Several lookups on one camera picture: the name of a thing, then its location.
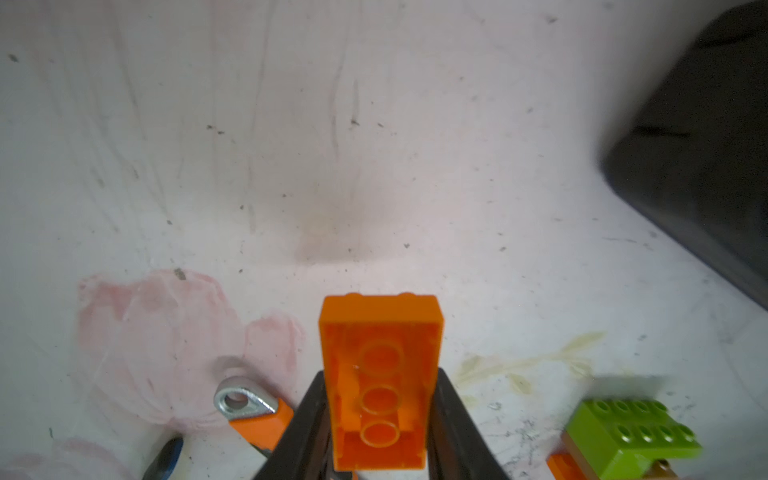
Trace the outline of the tan lego plate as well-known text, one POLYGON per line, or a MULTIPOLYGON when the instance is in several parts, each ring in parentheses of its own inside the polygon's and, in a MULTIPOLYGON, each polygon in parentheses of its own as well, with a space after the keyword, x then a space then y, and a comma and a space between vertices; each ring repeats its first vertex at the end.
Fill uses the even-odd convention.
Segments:
POLYGON ((667 460, 657 460, 645 472, 643 480, 679 480, 667 460))

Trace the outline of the green long lego brick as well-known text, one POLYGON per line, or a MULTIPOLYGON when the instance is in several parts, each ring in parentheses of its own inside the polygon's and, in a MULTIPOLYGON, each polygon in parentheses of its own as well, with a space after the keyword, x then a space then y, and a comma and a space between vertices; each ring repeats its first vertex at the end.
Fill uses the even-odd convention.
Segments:
POLYGON ((653 399, 584 400, 565 433, 599 479, 635 479, 658 460, 693 459, 702 451, 693 430, 653 399))

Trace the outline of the orange lego brick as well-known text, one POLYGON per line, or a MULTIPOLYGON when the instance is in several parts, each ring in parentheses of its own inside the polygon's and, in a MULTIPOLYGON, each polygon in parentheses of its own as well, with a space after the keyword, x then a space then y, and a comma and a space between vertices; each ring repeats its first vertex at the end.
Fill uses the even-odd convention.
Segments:
POLYGON ((444 327, 436 296, 328 296, 318 327, 335 469, 423 468, 444 327))
POLYGON ((567 452, 556 452, 547 459, 555 480, 587 480, 575 459, 567 452))

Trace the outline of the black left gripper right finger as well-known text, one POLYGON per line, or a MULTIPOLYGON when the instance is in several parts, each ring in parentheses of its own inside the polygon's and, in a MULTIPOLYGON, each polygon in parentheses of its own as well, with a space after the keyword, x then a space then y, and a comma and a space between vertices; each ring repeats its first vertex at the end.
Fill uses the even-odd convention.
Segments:
POLYGON ((427 433, 431 480, 507 480, 448 375, 438 369, 427 433))

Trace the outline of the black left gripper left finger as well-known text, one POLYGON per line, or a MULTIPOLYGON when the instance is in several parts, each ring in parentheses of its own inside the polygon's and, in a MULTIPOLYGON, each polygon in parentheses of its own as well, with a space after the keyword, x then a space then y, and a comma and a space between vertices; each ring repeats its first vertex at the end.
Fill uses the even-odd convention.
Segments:
POLYGON ((331 479, 331 425, 324 373, 318 372, 275 450, 253 480, 331 479))

